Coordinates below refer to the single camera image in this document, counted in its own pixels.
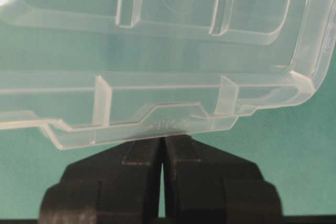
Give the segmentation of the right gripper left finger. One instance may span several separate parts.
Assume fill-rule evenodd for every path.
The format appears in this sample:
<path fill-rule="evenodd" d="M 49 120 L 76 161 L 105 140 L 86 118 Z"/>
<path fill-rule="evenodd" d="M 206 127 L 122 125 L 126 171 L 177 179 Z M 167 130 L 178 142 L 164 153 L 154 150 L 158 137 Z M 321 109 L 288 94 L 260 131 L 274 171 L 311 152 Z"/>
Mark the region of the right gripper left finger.
<path fill-rule="evenodd" d="M 41 223 L 150 223 L 159 215 L 161 140 L 126 142 L 68 165 Z"/>

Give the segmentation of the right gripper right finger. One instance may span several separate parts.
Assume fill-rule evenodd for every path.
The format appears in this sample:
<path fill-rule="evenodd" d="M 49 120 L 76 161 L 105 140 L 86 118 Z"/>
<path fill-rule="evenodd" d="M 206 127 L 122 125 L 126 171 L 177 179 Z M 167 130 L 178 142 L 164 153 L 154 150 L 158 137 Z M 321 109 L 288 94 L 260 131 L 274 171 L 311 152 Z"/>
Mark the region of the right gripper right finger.
<path fill-rule="evenodd" d="M 282 223 L 256 163 L 188 135 L 166 137 L 164 150 L 165 213 L 176 223 Z"/>

